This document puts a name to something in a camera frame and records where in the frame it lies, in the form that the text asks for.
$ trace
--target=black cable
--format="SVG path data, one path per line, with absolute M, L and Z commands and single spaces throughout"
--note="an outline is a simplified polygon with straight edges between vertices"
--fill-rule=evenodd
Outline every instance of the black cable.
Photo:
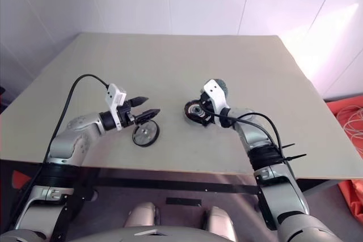
M 235 121 L 235 122 L 245 123 L 245 124 L 251 125 L 253 127 L 256 127 L 256 128 L 260 129 L 261 131 L 263 131 L 266 134 L 266 136 L 271 141 L 271 143 L 273 143 L 274 146 L 276 145 L 275 142 L 274 142 L 274 140 L 273 140 L 273 138 L 271 137 L 271 135 L 262 126 L 260 126 L 260 125 L 257 125 L 257 124 L 255 124 L 253 122 L 249 122 L 247 120 L 242 120 L 240 118 L 235 118 L 235 117 L 230 117 L 230 116 L 223 116 L 221 114 L 217 114 L 217 113 L 210 112 L 209 110 L 205 109 L 202 105 L 200 105 L 200 108 L 204 112 L 206 112 L 207 114 L 210 114 L 212 116 L 222 117 L 222 118 L 226 118 L 226 119 L 229 119 L 229 120 L 232 120 L 232 121 Z
M 67 109 L 68 109 L 68 106 L 69 106 L 69 103 L 70 103 L 70 99 L 71 99 L 71 97 L 72 97 L 72 94 L 73 94 L 73 92 L 74 92 L 74 89 L 75 89 L 75 87 L 76 87 L 77 83 L 78 83 L 81 79 L 83 79 L 83 78 L 85 78 L 85 77 L 93 77 L 93 78 L 97 79 L 99 82 L 101 82 L 101 83 L 102 83 L 102 84 L 106 87 L 106 89 L 108 89 L 108 86 L 109 86 L 109 85 L 108 85 L 108 84 L 106 84 L 106 82 L 104 82 L 103 80 L 101 80 L 99 77 L 97 77 L 97 76 L 95 76 L 95 75 L 93 75 L 93 74 L 84 74 L 84 75 L 81 75 L 81 76 L 79 76 L 79 77 L 78 77 L 78 78 L 74 81 L 74 83 L 72 84 L 71 89 L 69 90 L 68 97 L 67 97 L 66 103 L 64 104 L 63 111 L 62 111 L 61 116 L 60 116 L 60 118 L 59 118 L 59 120 L 58 120 L 57 126 L 56 126 L 56 128 L 54 129 L 54 132 L 53 132 L 53 134 L 52 134 L 52 137 L 50 138 L 50 141 L 49 141 L 49 144 L 48 144 L 48 148 L 47 148 L 47 151 L 46 151 L 46 153 L 45 153 L 45 156 L 44 156 L 43 162 L 42 162 L 42 163 L 40 163 L 40 165 L 39 165 L 39 169 L 37 170 L 37 172 L 35 173 L 35 175 L 33 176 L 33 178 L 31 178 L 31 180 L 30 180 L 30 182 L 29 182 L 29 184 L 28 184 L 28 186 L 27 186 L 26 190 L 25 190 L 25 191 L 24 191 L 24 193 L 22 194 L 22 197 L 20 198 L 20 201 L 18 202 L 18 204 L 17 204 L 17 206 L 16 206 L 16 208 L 15 208 L 14 212 L 13 212 L 13 213 L 12 213 L 12 215 L 10 216 L 10 220 L 9 220 L 9 222 L 8 222 L 8 224 L 7 224 L 6 228 L 5 228 L 5 231 L 8 231 L 8 230 L 9 230 L 9 228 L 10 228 L 10 226 L 11 226 L 11 223 L 14 221 L 14 219 L 15 219 L 15 217 L 16 217 L 16 215 L 17 215 L 17 213 L 19 212 L 19 209 L 20 209 L 20 208 L 21 208 L 21 206 L 22 206 L 22 202 L 24 201 L 24 199 L 25 199 L 25 198 L 26 198 L 26 196 L 28 195 L 28 193 L 29 193 L 30 189 L 33 187 L 33 185 L 34 185 L 34 183 L 35 183 L 35 180 L 39 177 L 39 174 L 40 174 L 41 170 L 43 169 L 43 165 L 47 162 L 48 155 L 49 155 L 49 152 L 50 152 L 50 146 L 51 146 L 51 144 L 52 144 L 53 140 L 55 139 L 55 137 L 57 136 L 57 133 L 58 133 L 58 131 L 59 131 L 59 128 L 60 128 L 60 126 L 61 126 L 61 124 L 62 124 L 62 121 L 63 121 L 63 119 L 64 119 L 64 116 L 66 115 L 66 112 L 67 112 Z
M 266 119 L 266 120 L 270 123 L 270 125 L 271 125 L 271 127 L 272 127 L 272 129 L 273 129 L 273 132 L 274 132 L 274 133 L 275 133 L 275 135 L 276 135 L 277 145 L 278 145 L 278 150 L 279 150 L 279 151 L 280 151 L 280 153 L 282 154 L 282 144 L 281 144 L 281 138 L 280 138 L 280 135 L 279 135 L 279 133 L 278 133 L 278 130 L 277 130 L 277 128 L 276 128 L 276 126 L 275 126 L 275 124 L 272 122 L 272 120 L 271 120 L 268 116 L 266 116 L 265 114 L 263 114 L 263 113 L 258 113 L 258 112 L 245 113 L 245 114 L 243 114 L 243 115 L 239 116 L 238 118 L 243 118 L 243 117 L 245 117 L 245 116 L 262 116 L 264 119 Z
M 201 104 L 200 104 L 200 108 L 204 111 L 204 112 L 206 112 L 207 114 L 210 114 L 210 115 L 212 115 L 212 116 L 217 116 L 217 117 L 222 117 L 222 118 L 226 118 L 226 119 L 229 119 L 229 120 L 232 120 L 232 121 L 235 121 L 235 122 L 240 122 L 240 123 L 245 123 L 245 124 L 249 124 L 249 125 L 251 125 L 251 126 L 254 126 L 254 127 L 256 127 L 256 128 L 258 128 L 258 129 L 260 129 L 261 131 L 263 131 L 265 134 L 266 134 L 266 136 L 268 137 L 268 139 L 271 141 L 271 143 L 274 145 L 274 146 L 276 146 L 276 144 L 275 144 L 275 142 L 273 141 L 273 139 L 272 139 L 272 137 L 271 137 L 271 135 L 262 127 L 262 126 L 259 126 L 259 125 L 257 125 L 257 124 L 255 124 L 255 123 L 253 123 L 253 122 L 248 122 L 248 121 L 246 121 L 246 120 L 242 120 L 241 118 L 243 118 L 243 117 L 245 117 L 245 116 L 262 116 L 263 118 L 265 118 L 269 123 L 270 123 L 270 125 L 271 125 L 271 127 L 272 127 L 272 129 L 273 129 L 273 131 L 274 131 L 274 133 L 275 133 L 275 135 L 276 135 L 276 139 L 277 139 L 277 143 L 278 143 L 278 150 L 279 150 L 279 152 L 280 152 L 280 155 L 282 156 L 282 158 L 284 158 L 284 159 L 286 159 L 285 158 L 285 156 L 284 156 L 284 153 L 283 153 L 283 151 L 282 151 L 282 144 L 281 144 L 281 138 L 280 138 L 280 135 L 279 135 L 279 133 L 278 133 L 278 130 L 277 130 L 277 128 L 276 128 L 276 126 L 275 126 L 275 124 L 272 122 L 272 120 L 268 117 L 268 116 L 266 116 L 266 115 L 264 115 L 263 113 L 258 113 L 258 112 L 253 112 L 253 113 L 245 113 L 245 114 L 243 114 L 243 115 L 241 115 L 241 116 L 239 116 L 238 118 L 234 118 L 234 117 L 230 117 L 230 116 L 223 116 L 223 115 L 221 115 L 221 114 L 216 114 L 216 113 L 213 113 L 213 112 L 211 112 L 211 111 L 209 111 L 209 110 L 207 110 L 207 109 L 205 109 Z M 291 166 L 290 166 L 290 163 L 287 161 L 287 160 L 284 160 L 284 162 L 285 162 L 285 164 L 288 166 L 288 169 L 289 169 L 289 171 L 291 172 L 291 175 L 293 176 L 293 178 L 296 180 L 296 178 L 295 178 L 295 175 L 294 175 L 294 172 L 293 172 L 293 170 L 292 170 L 292 168 L 291 168 Z

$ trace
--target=small wheel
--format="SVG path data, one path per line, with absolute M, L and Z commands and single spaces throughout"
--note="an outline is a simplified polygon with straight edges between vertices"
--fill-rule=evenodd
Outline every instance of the small wheel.
M 160 128 L 158 124 L 149 120 L 138 125 L 132 133 L 132 141 L 140 147 L 148 147 L 152 145 L 159 137 Z

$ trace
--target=white wall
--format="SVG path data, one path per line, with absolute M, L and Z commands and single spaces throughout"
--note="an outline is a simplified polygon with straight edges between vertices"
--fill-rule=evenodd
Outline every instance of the white wall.
M 323 97 L 363 92 L 363 0 L 0 0 L 0 83 L 17 97 L 80 32 L 280 35 Z

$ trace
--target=black zip tie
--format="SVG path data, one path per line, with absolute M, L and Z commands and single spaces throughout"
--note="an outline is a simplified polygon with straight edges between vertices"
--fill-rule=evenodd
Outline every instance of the black zip tie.
M 283 161 L 291 161 L 291 160 L 294 160 L 294 159 L 298 159 L 298 158 L 304 157 L 306 155 L 307 154 L 300 154 L 300 155 L 296 155 L 296 156 L 292 156 L 292 157 L 286 157 Z
M 294 146 L 295 143 L 292 143 L 292 144 L 288 144 L 288 145 L 285 145 L 285 146 L 282 146 L 281 148 L 287 148 L 287 147 L 291 147 L 291 146 Z

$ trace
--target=table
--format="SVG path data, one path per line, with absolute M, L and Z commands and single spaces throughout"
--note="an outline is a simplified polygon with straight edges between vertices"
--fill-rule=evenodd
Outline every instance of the table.
M 313 85 L 277 36 L 79 35 L 0 115 L 1 159 L 40 162 L 69 88 L 93 73 L 150 99 L 135 109 L 160 108 L 159 139 L 142 148 L 133 128 L 110 132 L 92 148 L 85 167 L 252 174 L 238 135 L 229 129 L 190 124 L 184 104 L 199 97 L 210 78 L 223 79 L 231 107 L 267 114 L 276 124 L 296 177 L 363 177 L 363 161 Z M 107 110 L 104 87 L 83 79 L 62 128 L 72 118 Z

